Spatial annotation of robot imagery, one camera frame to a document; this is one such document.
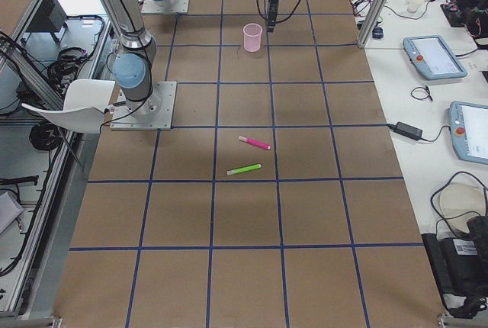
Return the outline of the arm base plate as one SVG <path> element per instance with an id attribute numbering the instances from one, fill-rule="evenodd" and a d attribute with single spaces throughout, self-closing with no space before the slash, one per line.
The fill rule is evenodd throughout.
<path id="1" fill-rule="evenodd" d="M 188 12 L 190 0 L 144 0 L 142 14 L 186 14 Z"/>
<path id="2" fill-rule="evenodd" d="M 121 88 L 119 101 L 125 104 L 114 110 L 113 121 L 109 123 L 112 130 L 169 130 L 172 125 L 177 82 L 154 82 L 152 93 L 146 102 L 131 101 L 126 94 L 132 95 L 130 89 Z"/>

